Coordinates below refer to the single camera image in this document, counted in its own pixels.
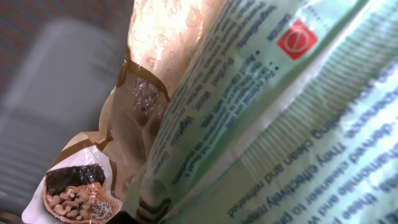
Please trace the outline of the teal wet wipes pack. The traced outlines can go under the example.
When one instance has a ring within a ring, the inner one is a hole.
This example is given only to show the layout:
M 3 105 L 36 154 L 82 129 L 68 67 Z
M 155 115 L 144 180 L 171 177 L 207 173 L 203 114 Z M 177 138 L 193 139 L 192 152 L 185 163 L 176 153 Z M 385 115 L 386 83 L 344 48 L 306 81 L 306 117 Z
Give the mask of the teal wet wipes pack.
M 123 210 L 138 223 L 396 223 L 397 1 L 227 1 Z

